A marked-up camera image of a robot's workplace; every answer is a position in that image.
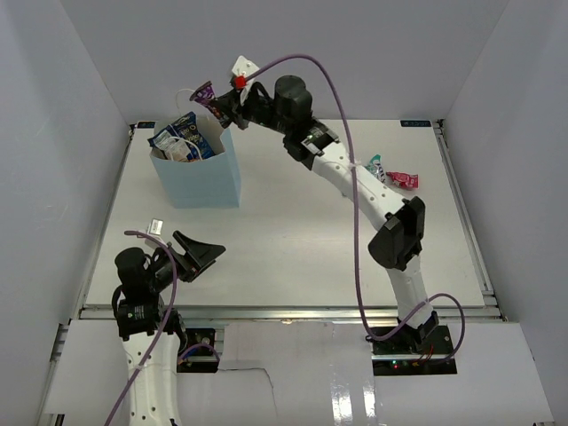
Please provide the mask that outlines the purple candy packet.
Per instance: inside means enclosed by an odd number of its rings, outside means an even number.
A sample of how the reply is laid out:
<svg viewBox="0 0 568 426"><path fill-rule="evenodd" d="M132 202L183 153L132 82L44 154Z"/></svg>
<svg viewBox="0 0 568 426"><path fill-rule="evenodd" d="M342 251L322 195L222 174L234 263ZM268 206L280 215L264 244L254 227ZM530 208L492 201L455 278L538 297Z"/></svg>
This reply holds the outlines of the purple candy packet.
<svg viewBox="0 0 568 426"><path fill-rule="evenodd" d="M195 89L189 99L203 107L211 107L211 101L215 98L213 84L211 81L207 81Z"/></svg>

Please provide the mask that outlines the blue snack bag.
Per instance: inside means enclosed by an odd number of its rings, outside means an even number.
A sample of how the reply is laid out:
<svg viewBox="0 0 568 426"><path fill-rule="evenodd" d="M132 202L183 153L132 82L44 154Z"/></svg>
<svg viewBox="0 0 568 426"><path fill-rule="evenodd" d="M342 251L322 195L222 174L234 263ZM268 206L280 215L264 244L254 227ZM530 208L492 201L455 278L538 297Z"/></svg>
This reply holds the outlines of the blue snack bag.
<svg viewBox="0 0 568 426"><path fill-rule="evenodd" d="M174 162L202 161L215 155L208 140L198 129L194 112L188 112L158 130L148 139L148 143L165 160Z"/></svg>

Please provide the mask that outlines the teal candy bag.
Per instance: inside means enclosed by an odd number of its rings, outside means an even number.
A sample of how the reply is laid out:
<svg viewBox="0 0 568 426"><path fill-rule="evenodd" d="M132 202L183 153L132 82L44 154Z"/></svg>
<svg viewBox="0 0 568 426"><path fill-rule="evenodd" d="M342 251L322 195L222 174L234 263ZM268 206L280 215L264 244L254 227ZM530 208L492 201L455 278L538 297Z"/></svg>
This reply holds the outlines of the teal candy bag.
<svg viewBox="0 0 568 426"><path fill-rule="evenodd" d="M382 156L379 154L374 155L369 162L367 163L367 165L365 166L365 169L371 173L376 179L378 179L379 181L381 181L383 184L386 183L387 180L387 175L386 172L382 166Z"/></svg>

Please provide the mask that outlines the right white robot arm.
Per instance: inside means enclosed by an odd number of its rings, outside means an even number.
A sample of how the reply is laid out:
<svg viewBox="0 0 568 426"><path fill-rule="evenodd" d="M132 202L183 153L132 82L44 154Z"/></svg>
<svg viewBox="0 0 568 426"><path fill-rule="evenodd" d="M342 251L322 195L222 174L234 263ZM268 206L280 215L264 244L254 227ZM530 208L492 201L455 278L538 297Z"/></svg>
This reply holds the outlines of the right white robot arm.
<svg viewBox="0 0 568 426"><path fill-rule="evenodd" d="M398 326L390 334L413 354L430 347L438 315L421 272L422 199L407 199L351 160L339 137L313 115L312 95L297 76L279 78L272 95L261 83L252 83L235 86L210 104L223 126L233 123L244 130L254 123L282 134L284 148L294 160L351 200L356 214L365 215L376 231L368 252L386 270L396 297Z"/></svg>

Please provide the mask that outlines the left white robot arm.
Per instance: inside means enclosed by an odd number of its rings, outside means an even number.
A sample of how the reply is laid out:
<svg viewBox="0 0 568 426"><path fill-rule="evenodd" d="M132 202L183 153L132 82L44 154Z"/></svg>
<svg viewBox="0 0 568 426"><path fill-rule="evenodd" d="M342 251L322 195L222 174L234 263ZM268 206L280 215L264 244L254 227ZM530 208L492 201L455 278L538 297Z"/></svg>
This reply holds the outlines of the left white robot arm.
<svg viewBox="0 0 568 426"><path fill-rule="evenodd" d="M178 283L197 279L225 253L225 247L174 232L182 249L177 252L149 233L128 230L126 235L145 240L154 251L148 254L130 247L114 259L120 284L111 307L129 377L105 423L111 424L126 404L130 425L179 425L178 365L203 345L190 343L174 306Z"/></svg>

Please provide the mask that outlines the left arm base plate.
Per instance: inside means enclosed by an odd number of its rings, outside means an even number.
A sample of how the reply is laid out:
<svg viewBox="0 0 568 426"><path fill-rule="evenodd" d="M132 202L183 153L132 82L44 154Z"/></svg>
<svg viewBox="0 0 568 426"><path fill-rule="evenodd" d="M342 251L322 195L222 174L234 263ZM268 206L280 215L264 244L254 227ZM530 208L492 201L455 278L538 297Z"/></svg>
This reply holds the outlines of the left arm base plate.
<svg viewBox="0 0 568 426"><path fill-rule="evenodd" d="M205 345L215 347L216 330L214 328L187 328L185 334L187 336L186 348L191 350L177 365L177 371L185 374L215 373L218 361Z"/></svg>

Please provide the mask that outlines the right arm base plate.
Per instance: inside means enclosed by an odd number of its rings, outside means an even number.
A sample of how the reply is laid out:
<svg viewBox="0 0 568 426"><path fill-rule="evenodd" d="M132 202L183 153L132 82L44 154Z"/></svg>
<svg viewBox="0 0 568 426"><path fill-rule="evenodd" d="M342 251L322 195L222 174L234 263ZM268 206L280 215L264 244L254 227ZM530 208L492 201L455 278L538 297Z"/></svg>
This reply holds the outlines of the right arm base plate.
<svg viewBox="0 0 568 426"><path fill-rule="evenodd" d="M454 359L443 361L454 349L447 326L438 326L426 343L414 348L400 335L378 342L367 337L372 348L375 377L456 375Z"/></svg>

